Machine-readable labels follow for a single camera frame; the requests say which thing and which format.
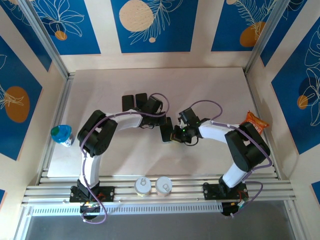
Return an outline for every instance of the snack bag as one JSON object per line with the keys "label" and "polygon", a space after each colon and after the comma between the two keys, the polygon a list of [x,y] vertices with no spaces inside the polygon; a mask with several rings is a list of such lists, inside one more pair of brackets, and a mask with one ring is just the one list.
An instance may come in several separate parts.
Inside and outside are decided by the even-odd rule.
{"label": "snack bag", "polygon": [[249,122],[252,123],[258,133],[261,135],[263,130],[269,127],[269,124],[265,121],[262,121],[260,118],[256,117],[252,112],[248,111],[246,114],[246,119],[243,123]]}

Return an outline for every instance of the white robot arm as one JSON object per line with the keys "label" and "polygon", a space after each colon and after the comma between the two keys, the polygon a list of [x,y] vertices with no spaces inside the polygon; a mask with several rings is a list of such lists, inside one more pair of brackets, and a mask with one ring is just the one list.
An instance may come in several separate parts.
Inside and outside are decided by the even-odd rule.
{"label": "white robot arm", "polygon": [[[136,110],[129,110],[127,112],[128,113],[137,113]],[[116,113],[116,114],[106,113],[107,116],[112,116],[112,115],[117,115],[117,114],[118,113]],[[111,131],[112,135],[113,135],[114,132],[117,132],[120,130],[140,127],[142,120],[143,120],[143,116],[141,116],[140,114],[127,114],[127,115],[111,117],[109,120],[116,123],[116,124],[113,124],[113,125],[115,125],[115,130]],[[84,166],[84,174],[81,169],[81,174],[80,174],[79,180],[80,180],[81,184],[83,184],[84,186],[86,185],[85,181],[84,181],[84,175],[85,175],[85,178],[86,178],[90,188],[93,188],[94,186],[96,186],[99,183],[99,167],[100,167],[101,156],[102,156],[101,154],[90,156],[89,152],[87,152],[87,154],[85,156],[82,153],[82,164],[83,164],[85,158],[86,158],[86,160],[85,160],[85,166]]]}
{"label": "white robot arm", "polygon": [[[249,122],[230,125],[213,122],[208,118],[200,120],[190,107],[180,112],[179,115],[180,126],[176,125],[174,127],[171,135],[173,141],[190,144],[192,138],[197,137],[217,140],[227,144],[229,147],[233,164],[219,180],[219,193],[216,195],[216,200],[225,199],[228,197],[228,193],[237,190],[244,177],[256,165],[266,159],[261,150],[268,156],[270,155],[270,149],[255,127]],[[253,139],[260,149],[254,143],[248,142],[247,137],[241,134],[240,131],[245,132],[246,135]]]}

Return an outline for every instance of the orange circle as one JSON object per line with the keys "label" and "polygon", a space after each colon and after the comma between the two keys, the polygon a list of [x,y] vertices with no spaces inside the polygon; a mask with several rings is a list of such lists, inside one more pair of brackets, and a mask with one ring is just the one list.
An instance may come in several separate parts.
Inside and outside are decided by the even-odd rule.
{"label": "orange circle", "polygon": [[54,33],[54,35],[55,35],[55,37],[57,38],[57,39],[59,39],[59,40],[61,40],[61,41],[64,41],[64,40],[66,40],[67,39],[67,34],[65,33],[65,32],[63,32],[63,31],[56,31],[55,33]]}
{"label": "orange circle", "polygon": [[297,104],[300,109],[306,109],[306,107],[308,106],[308,98],[305,95],[301,95],[300,97],[298,97]]}
{"label": "orange circle", "polygon": [[254,25],[248,26],[240,36],[240,44],[243,47],[254,47],[257,43],[257,40],[265,27],[265,22],[260,21]]}
{"label": "orange circle", "polygon": [[12,86],[6,91],[4,98],[8,101],[4,106],[8,117],[16,123],[23,123],[30,110],[30,100],[27,92],[22,87]]}

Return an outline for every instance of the blue wallpaper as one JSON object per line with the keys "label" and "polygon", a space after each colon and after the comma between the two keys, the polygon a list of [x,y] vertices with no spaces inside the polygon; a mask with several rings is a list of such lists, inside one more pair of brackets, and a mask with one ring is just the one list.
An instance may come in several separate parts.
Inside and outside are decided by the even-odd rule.
{"label": "blue wallpaper", "polygon": [[311,184],[315,197],[318,200],[318,203],[320,204],[320,181],[314,182]]}
{"label": "blue wallpaper", "polygon": [[100,54],[84,0],[31,3],[61,55]]}
{"label": "blue wallpaper", "polygon": [[0,154],[18,159],[41,91],[42,86],[0,37]]}
{"label": "blue wallpaper", "polygon": [[320,18],[272,81],[300,154],[320,144]]}
{"label": "blue wallpaper", "polygon": [[0,189],[0,208],[1,208],[1,205],[3,204],[4,197],[5,197],[5,190]]}
{"label": "blue wallpaper", "polygon": [[296,20],[298,14],[300,13],[306,2],[307,0],[291,0],[289,2],[284,14],[282,15],[282,18],[274,29],[270,39],[268,40],[260,55],[264,66],[268,64],[272,55],[281,43],[282,39],[284,39],[286,33]]}
{"label": "blue wallpaper", "polygon": [[[306,1],[291,0],[261,55],[265,62],[269,61]],[[251,51],[276,2],[276,0],[225,0],[211,51]]]}
{"label": "blue wallpaper", "polygon": [[189,52],[198,0],[111,0],[122,53]]}
{"label": "blue wallpaper", "polygon": [[15,27],[18,29],[20,34],[23,36],[24,40],[28,43],[39,61],[42,63],[44,68],[48,71],[52,62],[50,56],[38,39],[36,33],[33,31],[19,6],[13,2],[15,1],[0,0],[0,5],[11,19]]}

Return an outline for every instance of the ventilation grille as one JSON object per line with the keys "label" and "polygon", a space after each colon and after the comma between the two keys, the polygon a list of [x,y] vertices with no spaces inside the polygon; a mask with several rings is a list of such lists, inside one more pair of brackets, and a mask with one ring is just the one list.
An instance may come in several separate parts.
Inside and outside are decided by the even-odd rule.
{"label": "ventilation grille", "polygon": [[[176,203],[176,204],[112,204],[105,206],[110,215],[134,214],[186,214],[186,213],[221,213],[222,204],[211,203]],[[74,216],[80,214],[79,206],[35,206],[32,216]]]}

